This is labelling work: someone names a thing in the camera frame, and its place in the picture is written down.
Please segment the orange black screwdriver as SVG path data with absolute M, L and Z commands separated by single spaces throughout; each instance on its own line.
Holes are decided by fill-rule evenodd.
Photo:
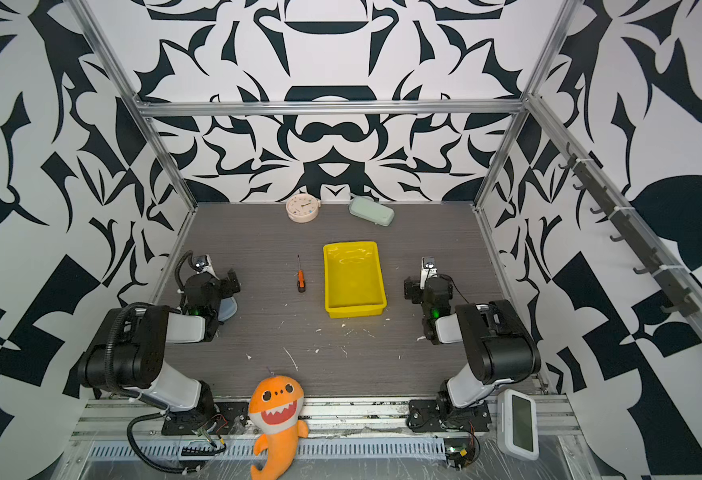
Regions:
M 305 293 L 307 290 L 305 273 L 302 268 L 301 258 L 297 256 L 298 271 L 297 271 L 297 288 L 300 293 Z

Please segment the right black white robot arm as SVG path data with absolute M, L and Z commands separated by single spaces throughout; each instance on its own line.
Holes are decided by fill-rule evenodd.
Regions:
M 436 345 L 461 344 L 466 365 L 445 382 L 440 394 L 449 408 L 473 407 L 498 387 L 537 374 L 542 360 L 512 303 L 496 300 L 453 305 L 459 290 L 438 271 L 432 257 L 421 259 L 420 276 L 404 281 L 404 297 L 422 309 L 423 335 Z

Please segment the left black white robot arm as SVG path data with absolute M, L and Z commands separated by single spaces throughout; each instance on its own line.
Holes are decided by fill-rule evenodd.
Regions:
M 134 302 L 106 314 L 76 372 L 86 388 L 142 401 L 168 413 L 214 415 L 207 383 L 192 379 L 166 360 L 169 344 L 214 340 L 220 325 L 238 310 L 241 283 L 235 270 L 215 271 L 208 255 L 185 252 L 175 266 L 179 305 Z

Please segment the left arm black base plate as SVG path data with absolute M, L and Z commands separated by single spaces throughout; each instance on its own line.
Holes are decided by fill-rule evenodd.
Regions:
M 210 435 L 228 435 L 242 432 L 248 420 L 246 401 L 222 401 L 202 412 L 201 408 L 184 412 L 170 412 L 164 420 L 161 433 L 165 436 L 192 435 L 204 428 Z

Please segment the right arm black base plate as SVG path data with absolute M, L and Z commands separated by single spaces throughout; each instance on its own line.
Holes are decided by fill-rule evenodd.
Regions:
M 416 433 L 447 431 L 488 432 L 492 417 L 488 405 L 456 409 L 440 400 L 410 400 L 407 427 Z

